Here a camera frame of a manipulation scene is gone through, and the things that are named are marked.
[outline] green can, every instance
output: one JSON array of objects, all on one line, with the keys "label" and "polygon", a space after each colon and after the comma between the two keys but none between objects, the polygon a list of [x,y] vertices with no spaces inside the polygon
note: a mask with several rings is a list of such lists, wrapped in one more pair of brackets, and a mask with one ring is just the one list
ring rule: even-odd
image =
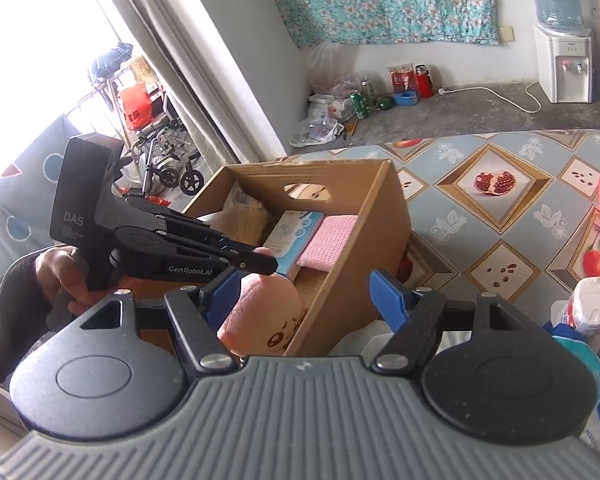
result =
[{"label": "green can", "polygon": [[365,103],[362,99],[362,95],[359,92],[354,92],[349,96],[353,109],[356,111],[356,117],[359,119],[366,119],[369,117],[369,112],[366,111]]}]

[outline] patterned tablecloth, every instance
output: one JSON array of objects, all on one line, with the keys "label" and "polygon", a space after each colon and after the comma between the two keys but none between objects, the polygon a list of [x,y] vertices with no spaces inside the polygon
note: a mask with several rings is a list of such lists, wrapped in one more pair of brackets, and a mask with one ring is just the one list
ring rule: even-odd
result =
[{"label": "patterned tablecloth", "polygon": [[413,226],[409,286],[457,300],[497,292],[544,323],[579,279],[600,275],[600,130],[413,139],[289,160],[341,158],[394,164]]}]

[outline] human hand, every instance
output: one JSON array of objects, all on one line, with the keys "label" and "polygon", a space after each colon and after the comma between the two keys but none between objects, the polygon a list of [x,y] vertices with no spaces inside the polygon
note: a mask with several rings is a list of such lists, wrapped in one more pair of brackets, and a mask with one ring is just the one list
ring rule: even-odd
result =
[{"label": "human hand", "polygon": [[67,309],[80,316],[104,298],[108,291],[89,291],[78,262],[71,256],[72,247],[53,247],[36,258],[36,278],[46,300],[53,303],[61,288],[75,301],[69,302]]}]

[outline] gray ribbed surface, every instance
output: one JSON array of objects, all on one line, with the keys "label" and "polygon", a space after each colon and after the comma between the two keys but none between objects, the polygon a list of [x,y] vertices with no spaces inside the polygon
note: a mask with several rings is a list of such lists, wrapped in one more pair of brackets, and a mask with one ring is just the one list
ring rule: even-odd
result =
[{"label": "gray ribbed surface", "polygon": [[575,438],[537,447],[478,442],[426,410],[411,385],[357,358],[251,358],[203,380],[160,426],[103,445],[30,434],[0,473],[36,480],[598,480]]}]

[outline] metal screw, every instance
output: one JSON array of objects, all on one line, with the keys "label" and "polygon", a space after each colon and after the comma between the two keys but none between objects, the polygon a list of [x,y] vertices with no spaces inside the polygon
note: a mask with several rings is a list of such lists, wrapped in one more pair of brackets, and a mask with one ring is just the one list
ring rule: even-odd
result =
[{"label": "metal screw", "polygon": [[200,359],[200,365],[209,370],[224,370],[233,362],[234,360],[225,354],[209,354]]},{"label": "metal screw", "polygon": [[409,364],[409,360],[400,354],[384,354],[376,359],[376,365],[382,370],[400,370]]}]

